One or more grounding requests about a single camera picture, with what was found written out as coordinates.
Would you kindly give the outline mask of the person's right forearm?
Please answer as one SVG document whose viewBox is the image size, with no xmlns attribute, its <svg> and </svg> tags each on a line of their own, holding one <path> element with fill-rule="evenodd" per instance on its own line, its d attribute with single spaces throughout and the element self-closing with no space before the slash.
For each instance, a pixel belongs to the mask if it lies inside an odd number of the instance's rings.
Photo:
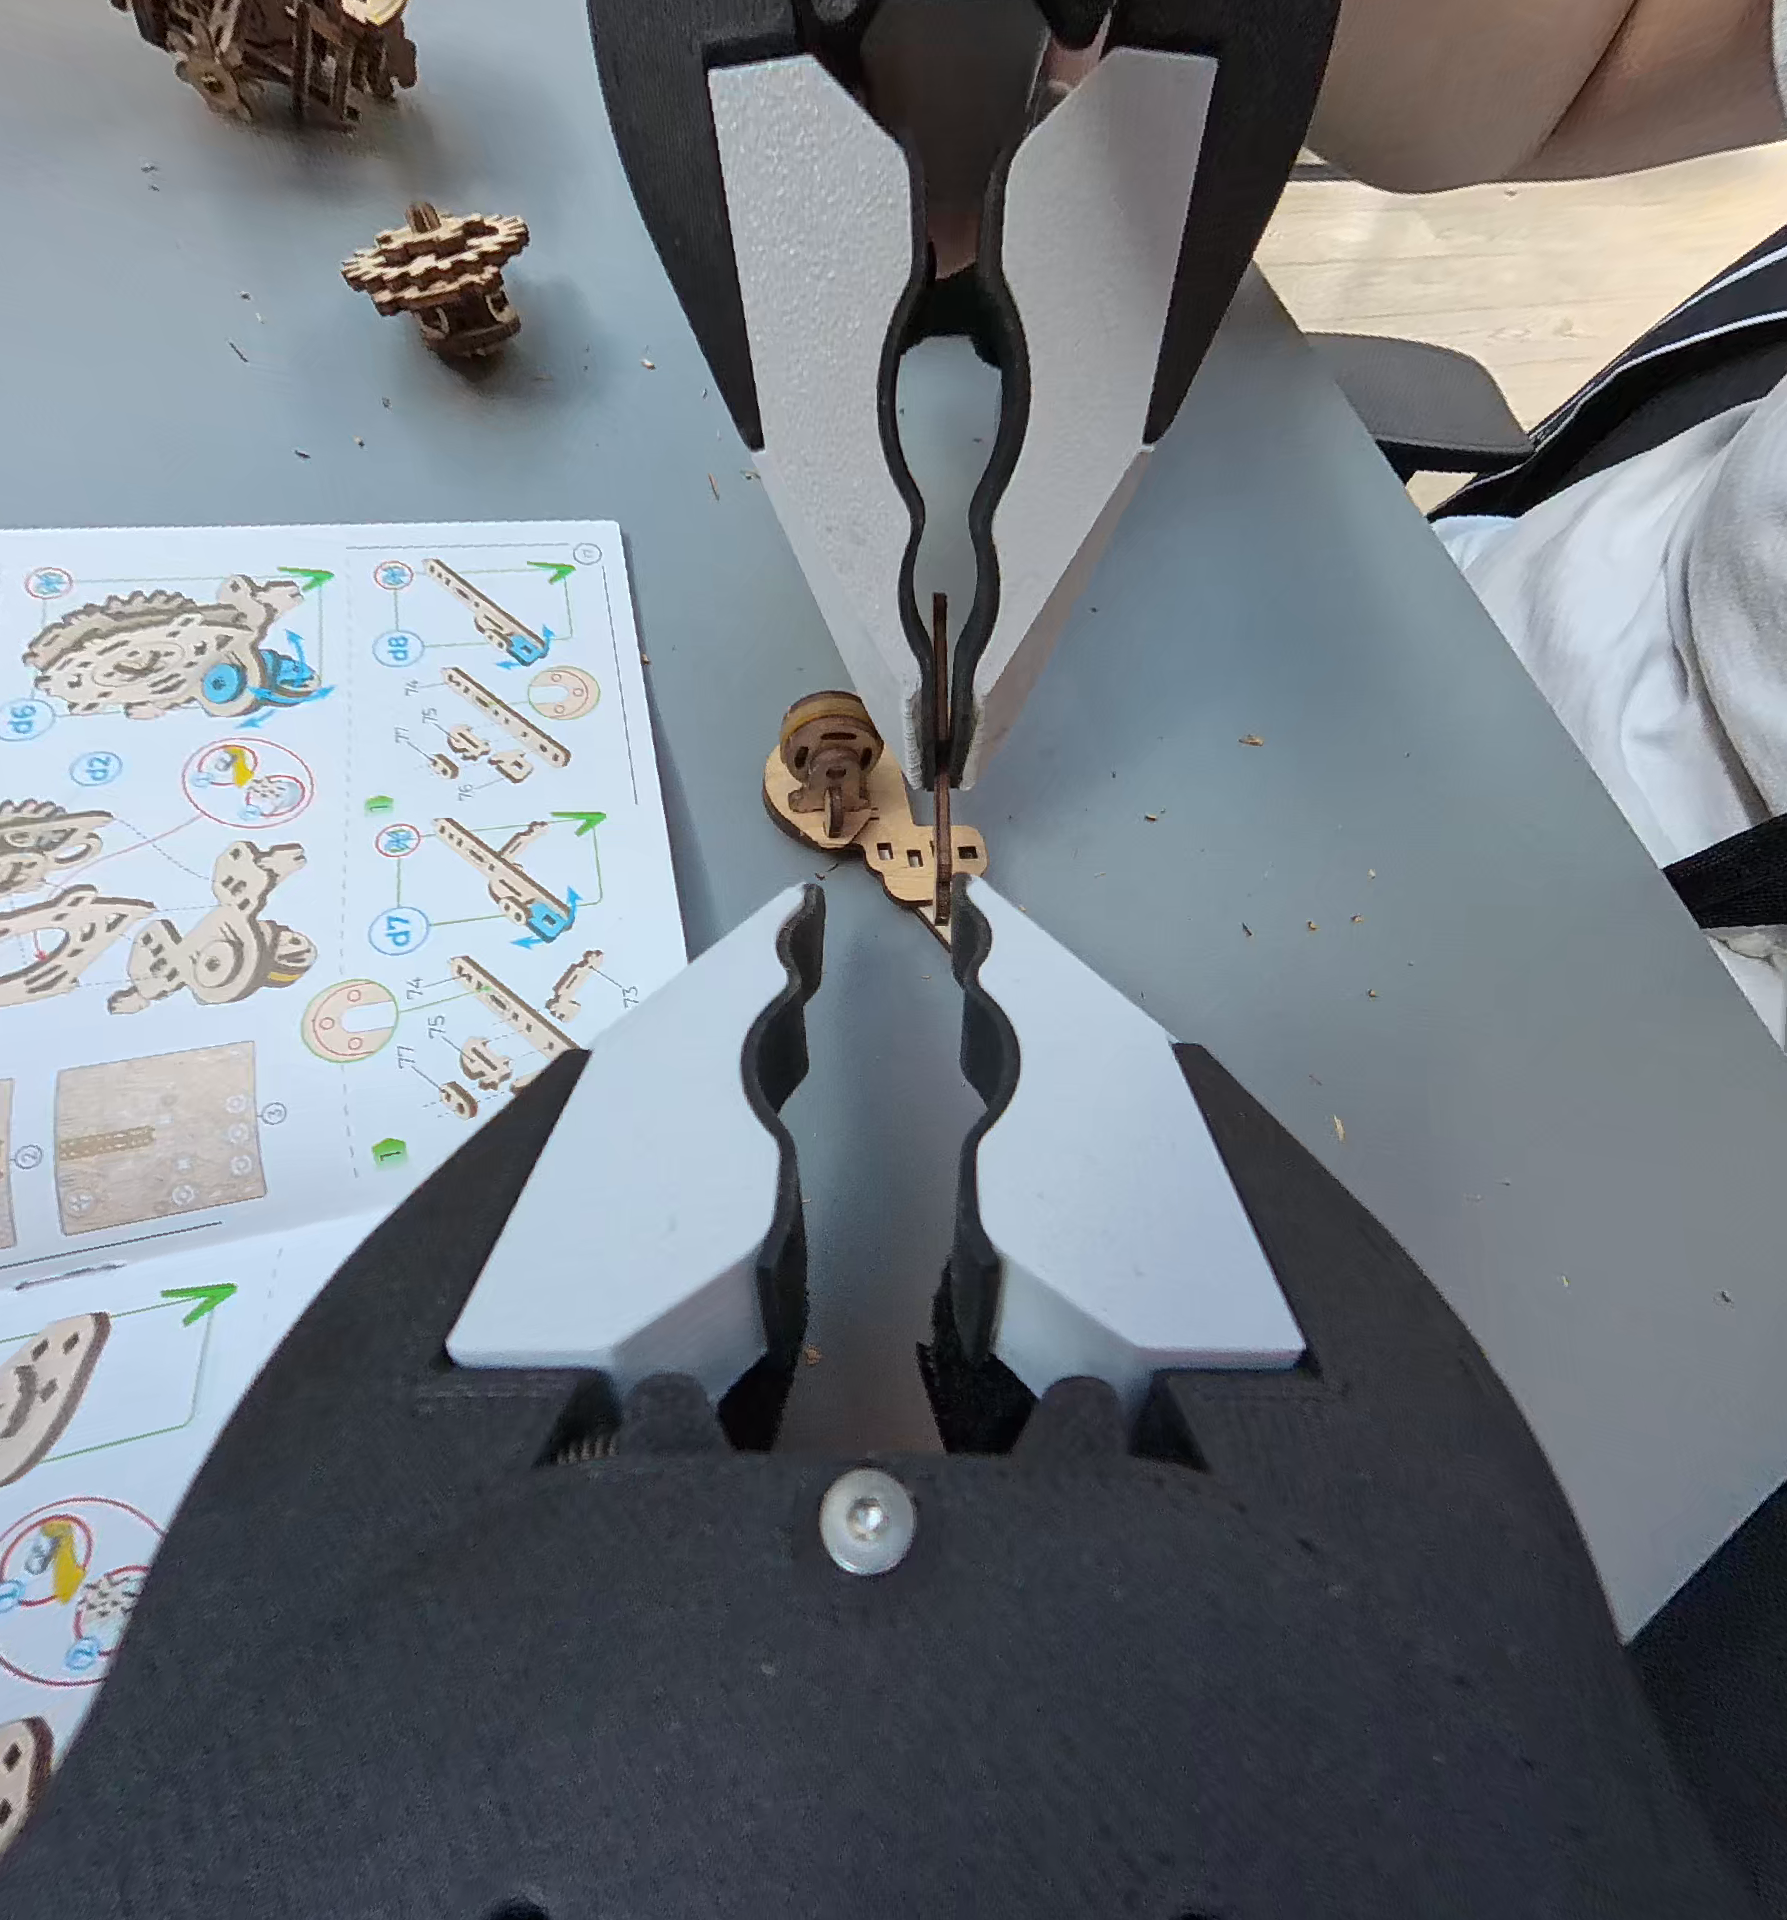
<svg viewBox="0 0 1787 1920">
<path fill-rule="evenodd" d="M 1347 2 L 1306 148 L 1381 190 L 1787 141 L 1787 2 Z"/>
</svg>

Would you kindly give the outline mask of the paper instruction booklet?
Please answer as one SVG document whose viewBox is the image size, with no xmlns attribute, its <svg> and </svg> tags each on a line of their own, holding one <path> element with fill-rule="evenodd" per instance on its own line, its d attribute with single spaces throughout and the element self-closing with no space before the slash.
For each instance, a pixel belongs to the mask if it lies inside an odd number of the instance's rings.
<svg viewBox="0 0 1787 1920">
<path fill-rule="evenodd" d="M 332 1272 L 685 963 L 618 523 L 0 534 L 0 1859 Z"/>
</svg>

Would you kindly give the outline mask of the black fabric with white trim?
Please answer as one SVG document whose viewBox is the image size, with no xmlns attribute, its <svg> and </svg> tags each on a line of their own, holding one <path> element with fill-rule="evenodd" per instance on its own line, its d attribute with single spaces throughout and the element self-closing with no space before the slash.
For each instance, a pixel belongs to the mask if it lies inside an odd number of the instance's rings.
<svg viewBox="0 0 1787 1920">
<path fill-rule="evenodd" d="M 1435 512 L 1518 520 L 1567 486 L 1766 397 L 1787 373 L 1787 224 L 1649 328 L 1529 435 L 1513 468 Z"/>
</svg>

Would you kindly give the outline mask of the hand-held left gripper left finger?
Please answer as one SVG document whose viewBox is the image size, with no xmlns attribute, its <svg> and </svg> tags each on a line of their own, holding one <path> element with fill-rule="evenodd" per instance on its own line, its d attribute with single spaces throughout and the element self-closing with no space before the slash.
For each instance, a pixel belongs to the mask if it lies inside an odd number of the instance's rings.
<svg viewBox="0 0 1787 1920">
<path fill-rule="evenodd" d="M 785 1103 L 809 1066 L 826 900 L 787 887 L 595 1044 L 449 1331 L 462 1367 L 561 1365 L 723 1399 L 806 1329 Z"/>
</svg>

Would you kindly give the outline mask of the long wooden slotted strip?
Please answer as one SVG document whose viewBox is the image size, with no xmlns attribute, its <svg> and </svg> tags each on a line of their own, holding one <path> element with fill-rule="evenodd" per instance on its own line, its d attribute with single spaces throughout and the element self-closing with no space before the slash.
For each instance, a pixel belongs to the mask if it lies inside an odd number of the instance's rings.
<svg viewBox="0 0 1787 1920">
<path fill-rule="evenodd" d="M 933 690 L 933 908 L 931 922 L 948 934 L 953 913 L 953 822 L 951 822 L 951 749 L 953 749 L 953 674 L 948 659 L 948 603 L 942 592 L 931 595 L 931 690 Z"/>
</svg>

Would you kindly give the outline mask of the person's dark pants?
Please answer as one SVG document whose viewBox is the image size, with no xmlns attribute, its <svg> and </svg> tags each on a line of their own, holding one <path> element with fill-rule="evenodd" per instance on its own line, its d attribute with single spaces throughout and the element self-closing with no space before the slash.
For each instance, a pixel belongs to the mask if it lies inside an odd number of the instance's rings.
<svg viewBox="0 0 1787 1920">
<path fill-rule="evenodd" d="M 1787 1916 L 1787 1483 L 1631 1654 L 1721 1852 Z"/>
</svg>

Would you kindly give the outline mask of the small wooden gear assembly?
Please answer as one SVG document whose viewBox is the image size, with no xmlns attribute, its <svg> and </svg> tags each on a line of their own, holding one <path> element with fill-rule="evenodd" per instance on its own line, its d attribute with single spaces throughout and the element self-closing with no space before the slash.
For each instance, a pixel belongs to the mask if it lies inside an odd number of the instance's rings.
<svg viewBox="0 0 1787 1920">
<path fill-rule="evenodd" d="M 488 356 L 520 332 L 503 287 L 504 265 L 528 244 L 517 215 L 446 215 L 414 203 L 401 226 L 377 233 L 339 274 L 382 318 L 414 316 L 439 356 Z"/>
</svg>

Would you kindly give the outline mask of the wooden part with small wheel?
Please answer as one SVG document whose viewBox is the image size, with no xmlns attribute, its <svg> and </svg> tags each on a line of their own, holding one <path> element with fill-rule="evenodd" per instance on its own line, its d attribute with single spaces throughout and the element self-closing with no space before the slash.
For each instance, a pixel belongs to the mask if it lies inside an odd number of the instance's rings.
<svg viewBox="0 0 1787 1920">
<path fill-rule="evenodd" d="M 942 943 L 953 879 L 985 872 L 981 833 L 953 815 L 946 786 L 935 793 L 935 822 L 913 817 L 906 774 L 851 691 L 815 691 L 785 711 L 764 765 L 764 806 L 795 840 L 858 857 L 886 898 Z"/>
</svg>

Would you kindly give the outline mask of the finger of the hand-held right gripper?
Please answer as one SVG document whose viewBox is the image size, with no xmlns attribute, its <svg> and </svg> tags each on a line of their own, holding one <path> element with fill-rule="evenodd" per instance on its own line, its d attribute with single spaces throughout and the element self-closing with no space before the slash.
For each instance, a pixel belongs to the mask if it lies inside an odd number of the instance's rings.
<svg viewBox="0 0 1787 1920">
<path fill-rule="evenodd" d="M 976 595 L 953 646 L 953 781 L 994 759 L 1137 489 L 1217 55 L 1121 46 L 1023 136 L 981 288 L 1001 413 L 969 507 Z"/>
<path fill-rule="evenodd" d="M 921 785 L 912 484 L 880 405 L 921 263 L 906 153 L 809 53 L 707 74 L 761 417 L 756 469 L 851 686 Z"/>
</svg>

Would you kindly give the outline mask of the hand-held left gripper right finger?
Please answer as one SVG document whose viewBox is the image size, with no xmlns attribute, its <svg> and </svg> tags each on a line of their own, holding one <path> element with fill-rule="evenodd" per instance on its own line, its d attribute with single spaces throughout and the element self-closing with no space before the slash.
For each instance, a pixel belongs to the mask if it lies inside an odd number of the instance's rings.
<svg viewBox="0 0 1787 1920">
<path fill-rule="evenodd" d="M 1034 1393 L 1095 1378 L 1283 1371 L 1304 1343 L 1171 1036 L 981 879 L 953 887 L 962 1354 Z"/>
</svg>

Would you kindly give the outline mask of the person's white shirt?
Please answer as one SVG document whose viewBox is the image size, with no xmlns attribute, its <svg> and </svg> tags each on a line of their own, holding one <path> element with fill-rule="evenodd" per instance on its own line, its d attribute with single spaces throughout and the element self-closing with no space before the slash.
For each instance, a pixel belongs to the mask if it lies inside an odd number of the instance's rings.
<svg viewBox="0 0 1787 1920">
<path fill-rule="evenodd" d="M 1436 535 L 1657 865 L 1787 814 L 1787 373 Z"/>
</svg>

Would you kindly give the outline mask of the large wooden model assembly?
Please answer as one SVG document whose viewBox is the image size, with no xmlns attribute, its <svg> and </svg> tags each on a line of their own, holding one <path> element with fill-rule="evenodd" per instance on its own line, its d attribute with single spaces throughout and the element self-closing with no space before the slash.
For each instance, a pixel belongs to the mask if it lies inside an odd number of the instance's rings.
<svg viewBox="0 0 1787 1920">
<path fill-rule="evenodd" d="M 417 82 L 405 2 L 112 2 L 214 116 L 284 99 L 298 126 L 347 130 Z"/>
</svg>

